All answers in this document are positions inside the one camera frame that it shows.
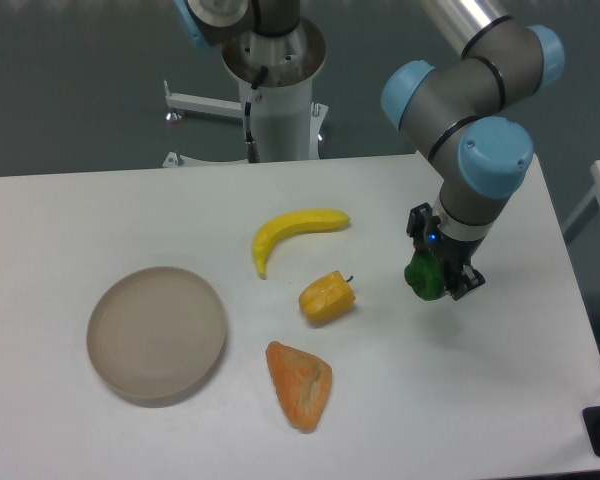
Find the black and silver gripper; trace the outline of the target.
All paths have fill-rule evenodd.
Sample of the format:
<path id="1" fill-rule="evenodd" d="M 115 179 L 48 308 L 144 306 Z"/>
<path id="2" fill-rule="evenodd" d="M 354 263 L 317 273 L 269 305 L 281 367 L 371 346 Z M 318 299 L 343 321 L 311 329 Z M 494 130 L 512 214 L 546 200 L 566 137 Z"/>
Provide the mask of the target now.
<path id="1" fill-rule="evenodd" d="M 485 284 L 482 273 L 472 265 L 472 257 L 492 225 L 463 224 L 437 200 L 433 206 L 423 203 L 410 210 L 406 234 L 415 249 L 428 248 L 439 259 L 445 289 L 458 301 Z"/>

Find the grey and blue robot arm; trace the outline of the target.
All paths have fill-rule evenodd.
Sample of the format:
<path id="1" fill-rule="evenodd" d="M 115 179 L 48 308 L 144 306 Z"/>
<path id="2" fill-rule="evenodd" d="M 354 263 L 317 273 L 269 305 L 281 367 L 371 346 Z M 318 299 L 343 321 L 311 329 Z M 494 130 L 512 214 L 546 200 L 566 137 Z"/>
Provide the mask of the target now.
<path id="1" fill-rule="evenodd" d="M 312 82 L 326 43 L 296 1 L 179 1 L 187 38 L 219 46 L 239 86 L 247 159 L 308 160 L 317 154 Z M 404 277 L 424 300 L 460 299 L 484 283 L 471 263 L 521 186 L 533 142 L 502 111 L 554 83 L 565 63 L 559 37 L 524 27 L 496 1 L 426 1 L 423 9 L 459 62 L 424 61 L 386 82 L 381 108 L 442 178 L 434 203 L 414 207 L 406 228 L 414 254 Z"/>

